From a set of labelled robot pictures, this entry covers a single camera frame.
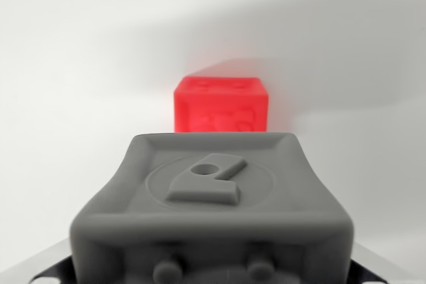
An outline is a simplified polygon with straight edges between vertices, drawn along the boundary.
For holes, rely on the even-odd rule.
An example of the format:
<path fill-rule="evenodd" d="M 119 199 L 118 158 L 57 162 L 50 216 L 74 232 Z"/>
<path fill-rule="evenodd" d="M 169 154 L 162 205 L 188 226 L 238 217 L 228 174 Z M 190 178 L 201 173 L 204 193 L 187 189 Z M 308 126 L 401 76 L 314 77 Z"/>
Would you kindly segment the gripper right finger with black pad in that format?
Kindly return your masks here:
<path fill-rule="evenodd" d="M 425 280 L 355 242 L 347 283 L 425 283 Z"/>

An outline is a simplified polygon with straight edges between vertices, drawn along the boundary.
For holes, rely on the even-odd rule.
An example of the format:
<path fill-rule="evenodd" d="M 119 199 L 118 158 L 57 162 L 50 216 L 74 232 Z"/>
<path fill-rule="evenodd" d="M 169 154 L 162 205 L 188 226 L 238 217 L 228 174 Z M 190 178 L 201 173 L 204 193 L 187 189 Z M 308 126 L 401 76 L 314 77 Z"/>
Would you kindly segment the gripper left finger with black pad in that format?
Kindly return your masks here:
<path fill-rule="evenodd" d="M 76 283 L 68 239 L 2 271 L 1 283 L 31 283 L 40 277 L 53 278 L 57 283 Z"/>

